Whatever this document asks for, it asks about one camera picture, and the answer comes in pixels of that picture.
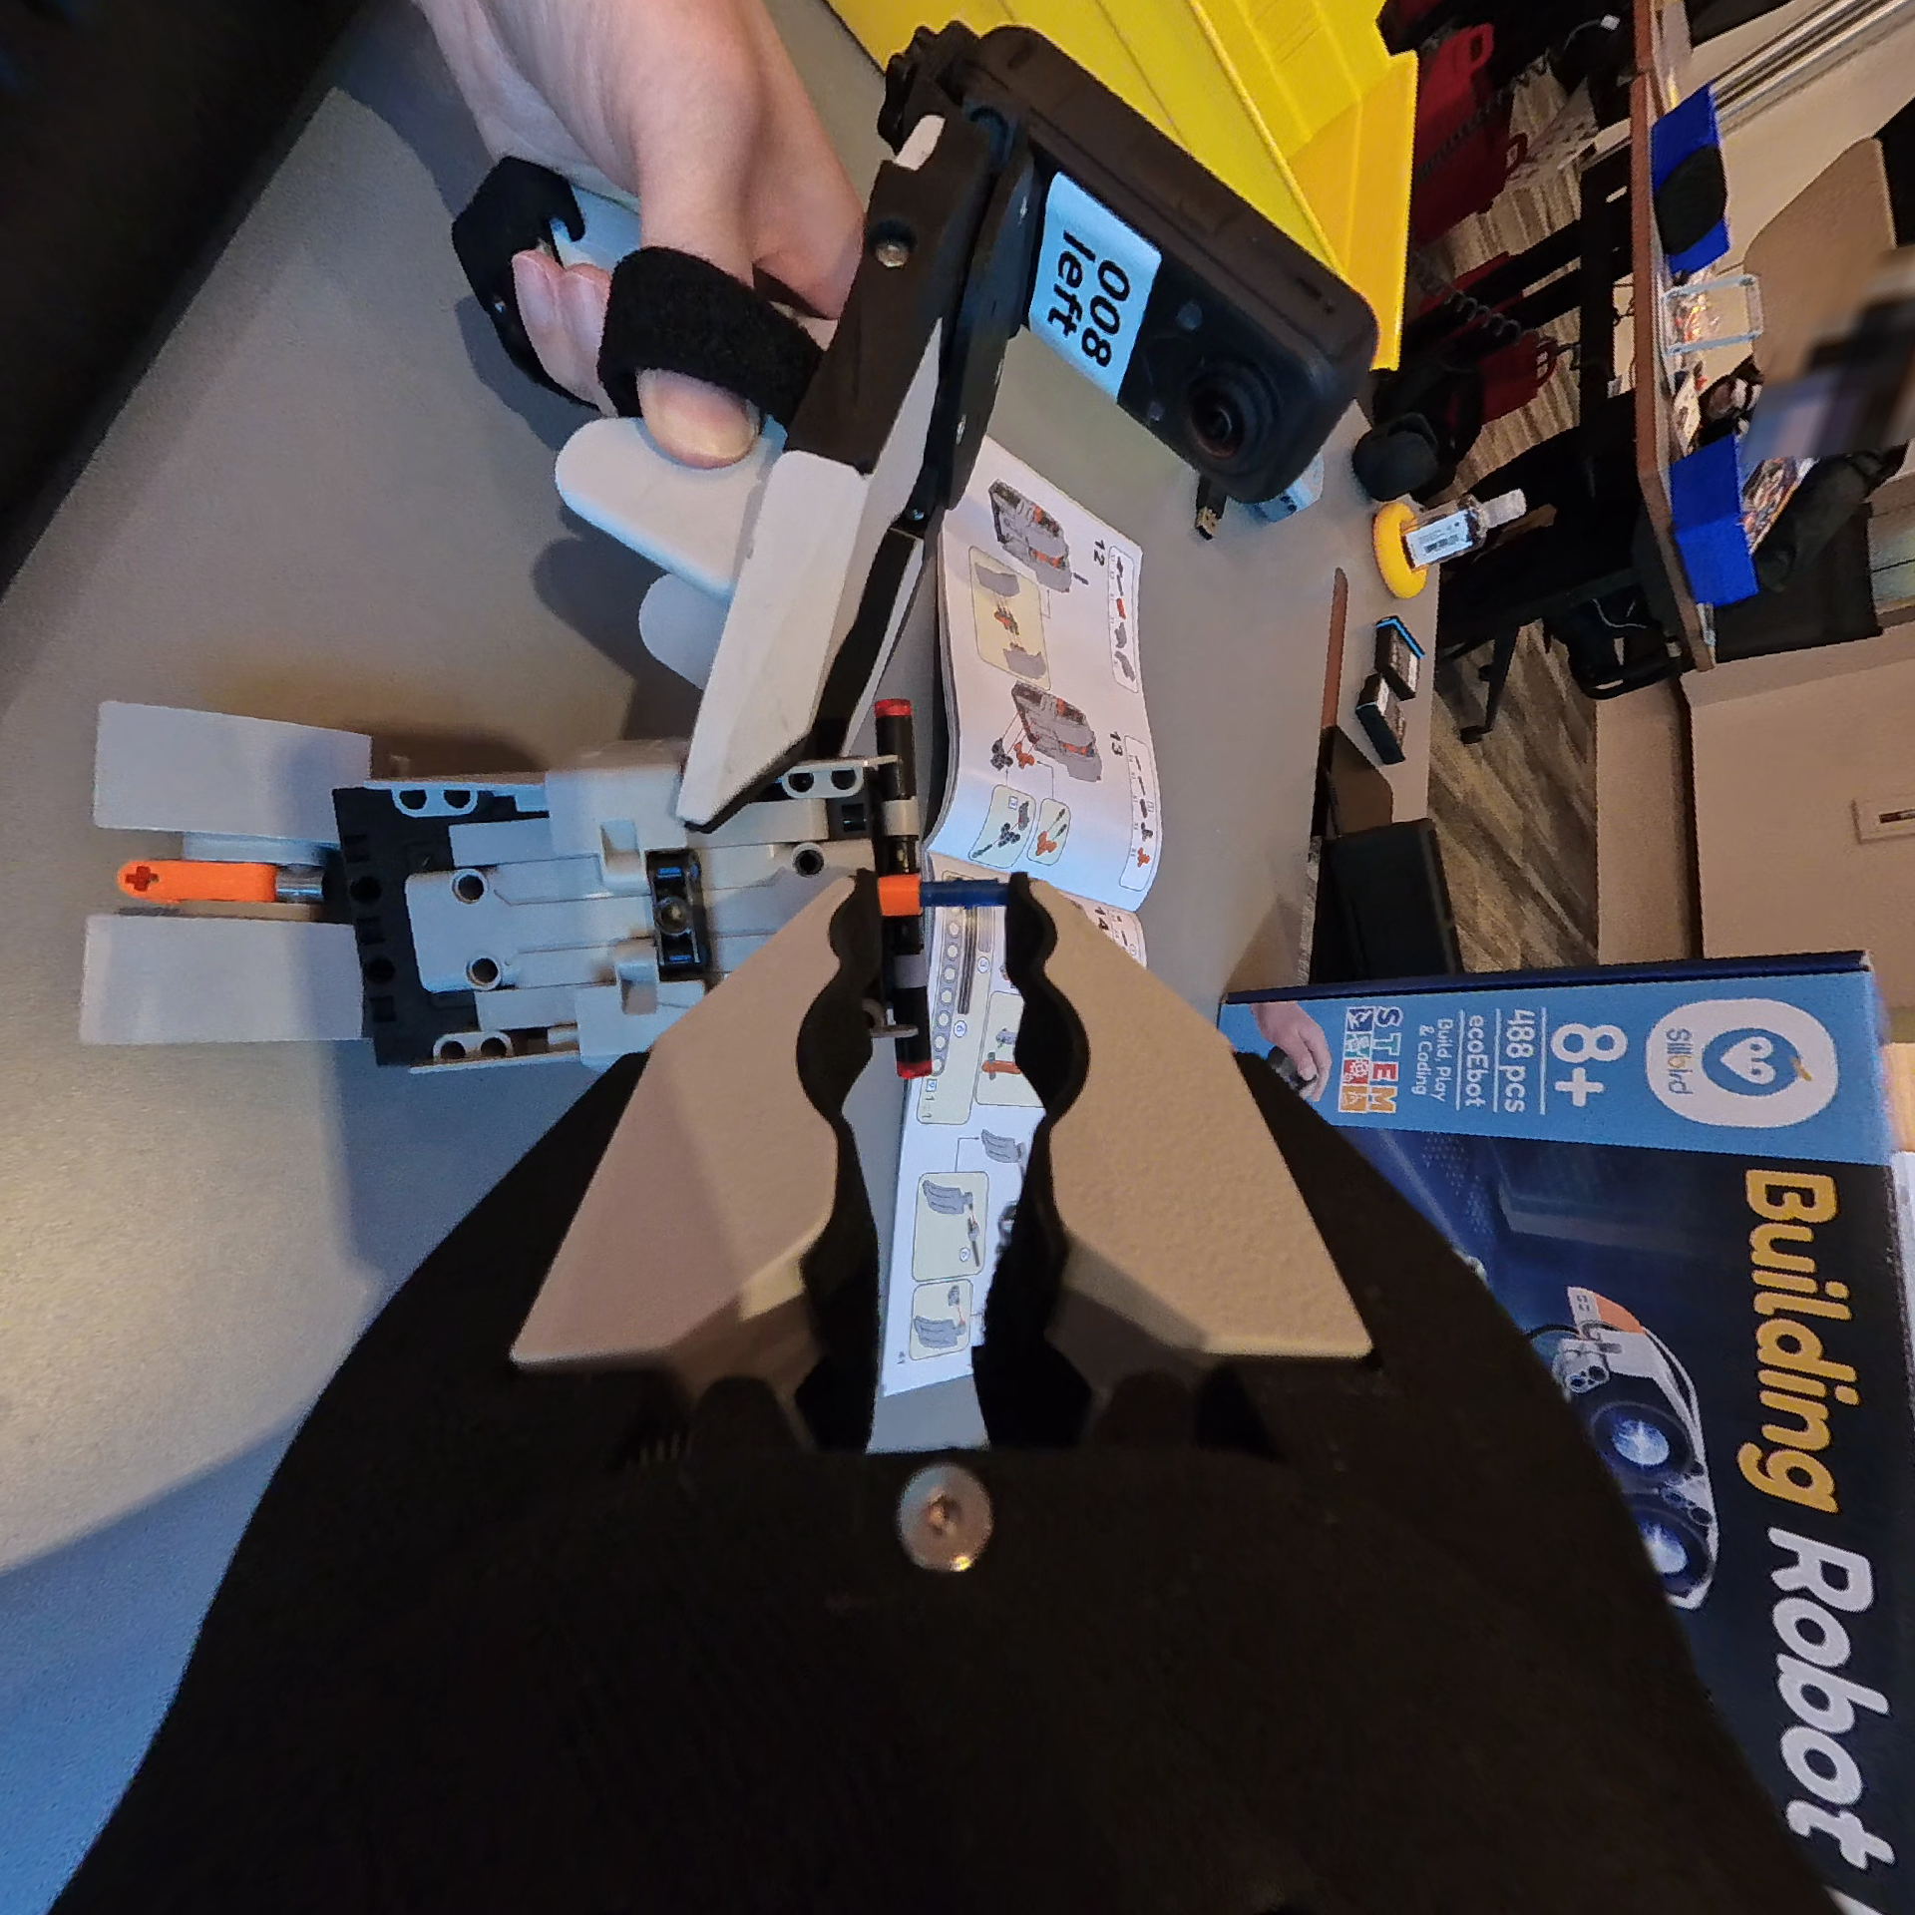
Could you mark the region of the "grey desk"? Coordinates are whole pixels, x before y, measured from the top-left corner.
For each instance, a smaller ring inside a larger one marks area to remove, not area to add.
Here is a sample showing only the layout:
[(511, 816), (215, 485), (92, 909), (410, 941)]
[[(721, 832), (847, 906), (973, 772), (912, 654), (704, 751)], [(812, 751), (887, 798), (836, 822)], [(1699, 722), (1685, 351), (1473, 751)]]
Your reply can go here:
[(450, 256), (486, 169), (413, 2), (380, 2), (2, 597), (2, 1909), (126, 1787), (215, 1585), (361, 1324), (591, 1087), (364, 1043), (84, 1046), (128, 832), (98, 706), (374, 732), (538, 768), (690, 726), (651, 567), (572, 517), (578, 408)]

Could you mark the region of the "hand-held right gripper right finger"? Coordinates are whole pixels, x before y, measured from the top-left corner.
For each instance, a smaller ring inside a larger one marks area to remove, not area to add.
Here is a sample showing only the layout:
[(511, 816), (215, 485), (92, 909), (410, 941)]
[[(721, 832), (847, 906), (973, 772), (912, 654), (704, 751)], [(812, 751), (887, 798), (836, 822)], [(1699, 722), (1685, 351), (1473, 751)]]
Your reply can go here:
[(1042, 1118), (973, 1358), (990, 1444), (1070, 1447), (1132, 1374), (1364, 1358), (1229, 1040), (1052, 884), (1011, 881), (1003, 959)]

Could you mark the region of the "instruction booklet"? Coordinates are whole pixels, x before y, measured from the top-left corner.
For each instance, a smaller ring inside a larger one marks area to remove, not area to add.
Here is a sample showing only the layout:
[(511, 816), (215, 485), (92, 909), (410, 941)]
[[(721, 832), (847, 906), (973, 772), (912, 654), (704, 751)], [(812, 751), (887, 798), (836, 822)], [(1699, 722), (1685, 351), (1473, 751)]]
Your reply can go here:
[[(1142, 959), (1136, 903), (1163, 843), (1140, 670), (1140, 547), (984, 442), (939, 529), (946, 787), (936, 881), (1061, 887)], [(970, 1374), (1011, 1239), (1039, 1098), (998, 906), (927, 924), (933, 1068), (903, 1098), (880, 1389)]]

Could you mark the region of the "yellow plastic bin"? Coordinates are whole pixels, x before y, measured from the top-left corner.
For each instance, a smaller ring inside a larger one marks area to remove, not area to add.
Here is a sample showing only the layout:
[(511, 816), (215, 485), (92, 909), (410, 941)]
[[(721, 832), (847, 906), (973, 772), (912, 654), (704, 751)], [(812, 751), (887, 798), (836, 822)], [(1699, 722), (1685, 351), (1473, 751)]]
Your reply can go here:
[(1149, 124), (1333, 267), (1398, 361), (1420, 66), (1379, 2), (830, 2), (887, 63), (918, 27), (1055, 40)]

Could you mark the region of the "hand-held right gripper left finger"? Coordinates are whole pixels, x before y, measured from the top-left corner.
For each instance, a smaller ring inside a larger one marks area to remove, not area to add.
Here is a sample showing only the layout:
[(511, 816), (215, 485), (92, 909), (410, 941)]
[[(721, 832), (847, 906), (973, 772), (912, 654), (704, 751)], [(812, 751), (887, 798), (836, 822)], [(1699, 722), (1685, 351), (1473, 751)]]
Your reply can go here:
[(871, 875), (830, 881), (647, 1052), (538, 1295), (520, 1370), (753, 1374), (865, 1450), (878, 1232), (846, 1098), (871, 1061)]

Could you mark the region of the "person's left hand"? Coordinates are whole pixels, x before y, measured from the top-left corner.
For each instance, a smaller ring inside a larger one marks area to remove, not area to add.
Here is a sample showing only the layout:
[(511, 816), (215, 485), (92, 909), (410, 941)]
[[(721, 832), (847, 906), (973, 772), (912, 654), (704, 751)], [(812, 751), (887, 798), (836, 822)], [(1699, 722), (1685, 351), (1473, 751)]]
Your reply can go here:
[(420, 2), (492, 155), (629, 195), (644, 245), (836, 318), (862, 200), (760, 2)]

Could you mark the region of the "grey building block robot assembly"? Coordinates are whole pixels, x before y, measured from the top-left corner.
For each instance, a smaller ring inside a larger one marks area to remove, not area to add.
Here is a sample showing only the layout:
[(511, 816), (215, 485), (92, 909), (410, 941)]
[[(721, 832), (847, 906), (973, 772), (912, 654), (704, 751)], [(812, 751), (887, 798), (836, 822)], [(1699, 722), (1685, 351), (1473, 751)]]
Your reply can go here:
[(953, 980), (927, 958), (917, 722), (774, 772), (713, 826), (678, 813), (687, 745), (628, 741), (541, 778), (333, 788), (327, 899), (357, 940), (361, 1027), (392, 1068), (640, 1055), (834, 878), (874, 875), (878, 1027), (946, 1062)]

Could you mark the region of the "blue toy robot box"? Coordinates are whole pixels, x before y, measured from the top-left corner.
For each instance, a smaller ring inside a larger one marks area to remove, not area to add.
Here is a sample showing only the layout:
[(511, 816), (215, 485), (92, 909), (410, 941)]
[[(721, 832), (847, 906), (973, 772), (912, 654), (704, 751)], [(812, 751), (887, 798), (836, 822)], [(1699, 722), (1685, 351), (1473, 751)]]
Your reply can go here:
[(1911, 1159), (1861, 953), (1241, 993), (1485, 1279), (1834, 1900), (1911, 1909)]

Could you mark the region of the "black bin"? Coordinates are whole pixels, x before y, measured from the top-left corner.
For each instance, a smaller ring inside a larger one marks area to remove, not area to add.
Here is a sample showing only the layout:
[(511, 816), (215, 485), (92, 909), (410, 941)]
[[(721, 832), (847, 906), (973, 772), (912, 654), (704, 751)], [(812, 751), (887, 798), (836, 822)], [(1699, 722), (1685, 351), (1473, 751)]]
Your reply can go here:
[(1463, 969), (1432, 819), (1326, 840), (1308, 983), (1463, 974)]

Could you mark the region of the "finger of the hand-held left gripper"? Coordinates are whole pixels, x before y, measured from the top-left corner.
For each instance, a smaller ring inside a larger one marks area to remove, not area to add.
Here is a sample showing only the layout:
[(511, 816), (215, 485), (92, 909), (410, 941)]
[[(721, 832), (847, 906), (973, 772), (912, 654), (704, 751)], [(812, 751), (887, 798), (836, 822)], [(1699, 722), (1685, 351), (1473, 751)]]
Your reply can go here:
[(810, 735), (894, 514), (893, 471), (861, 474), (810, 449), (774, 460), (691, 726), (684, 822), (715, 824)]

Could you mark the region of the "blue plastic tray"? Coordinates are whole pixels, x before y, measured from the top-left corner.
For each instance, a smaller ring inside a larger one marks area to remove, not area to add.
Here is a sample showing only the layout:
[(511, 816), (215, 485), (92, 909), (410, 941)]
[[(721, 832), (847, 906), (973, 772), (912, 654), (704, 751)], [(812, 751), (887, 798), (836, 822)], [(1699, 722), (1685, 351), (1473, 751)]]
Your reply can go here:
[(1669, 277), (1696, 274), (1730, 249), (1725, 167), (1708, 81), (1649, 130), (1649, 205)]
[(1699, 445), (1668, 466), (1669, 529), (1699, 604), (1734, 604), (1759, 592), (1741, 522), (1739, 438)]

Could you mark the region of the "black round pouch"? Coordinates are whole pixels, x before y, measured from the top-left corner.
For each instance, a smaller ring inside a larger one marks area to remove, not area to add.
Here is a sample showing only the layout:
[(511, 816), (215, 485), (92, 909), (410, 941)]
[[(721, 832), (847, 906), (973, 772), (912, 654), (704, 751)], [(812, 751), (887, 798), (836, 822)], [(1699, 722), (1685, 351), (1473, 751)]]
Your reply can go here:
[(1422, 498), (1450, 480), (1442, 438), (1422, 413), (1375, 420), (1348, 454), (1358, 485), (1379, 502)]

